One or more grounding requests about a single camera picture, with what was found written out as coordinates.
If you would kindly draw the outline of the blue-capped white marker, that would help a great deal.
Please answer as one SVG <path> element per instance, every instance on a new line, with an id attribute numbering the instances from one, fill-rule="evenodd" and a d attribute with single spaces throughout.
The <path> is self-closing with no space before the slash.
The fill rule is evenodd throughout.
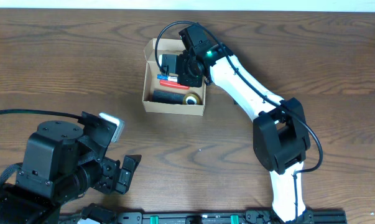
<path id="1" fill-rule="evenodd" d="M 170 76 L 170 75 L 163 75 L 163 74 L 158 74 L 157 79 L 159 80 L 165 80 L 168 82 L 178 82 L 178 77 Z"/>

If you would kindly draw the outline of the yellow tape roll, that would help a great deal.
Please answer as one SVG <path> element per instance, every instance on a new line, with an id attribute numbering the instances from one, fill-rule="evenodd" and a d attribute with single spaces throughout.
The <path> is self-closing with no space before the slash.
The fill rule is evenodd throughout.
<path id="1" fill-rule="evenodd" d="M 200 105 L 201 104 L 201 98 L 194 93 L 187 93 L 183 97 L 182 104 L 183 105 Z"/>

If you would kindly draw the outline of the blue whiteboard eraser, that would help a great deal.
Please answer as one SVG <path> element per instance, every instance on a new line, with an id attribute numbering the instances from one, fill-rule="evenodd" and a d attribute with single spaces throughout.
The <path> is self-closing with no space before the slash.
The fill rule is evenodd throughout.
<path id="1" fill-rule="evenodd" d="M 183 94 L 173 93 L 162 90 L 154 90 L 152 94 L 152 101 L 157 103 L 166 103 L 166 104 L 178 104 L 182 105 Z"/>

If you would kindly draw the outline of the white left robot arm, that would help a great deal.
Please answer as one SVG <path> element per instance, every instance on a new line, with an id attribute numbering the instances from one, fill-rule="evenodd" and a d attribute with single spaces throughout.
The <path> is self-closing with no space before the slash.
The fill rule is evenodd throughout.
<path id="1" fill-rule="evenodd" d="M 62 205 L 89 188 L 110 194 L 120 162 L 105 154 L 116 128 L 103 119 L 82 128 L 41 123 L 27 141 L 15 184 L 0 184 L 0 223 L 57 223 Z"/>

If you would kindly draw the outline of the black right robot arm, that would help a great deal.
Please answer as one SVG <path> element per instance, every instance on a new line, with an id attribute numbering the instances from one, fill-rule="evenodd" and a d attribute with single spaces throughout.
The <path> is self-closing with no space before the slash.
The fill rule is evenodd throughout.
<path id="1" fill-rule="evenodd" d="M 180 40 L 156 38 L 146 52 L 146 77 L 171 82 L 184 92 L 155 90 L 150 103 L 161 104 L 161 113 L 194 115 L 193 108 L 203 106 L 204 97 L 187 89 L 202 90 L 212 83 L 222 88 L 253 123 L 254 153 L 271 176 L 274 220 L 307 222 L 301 175 L 313 132 L 302 104 L 295 98 L 284 100 L 261 85 L 207 28 L 190 21 L 184 24 Z"/>

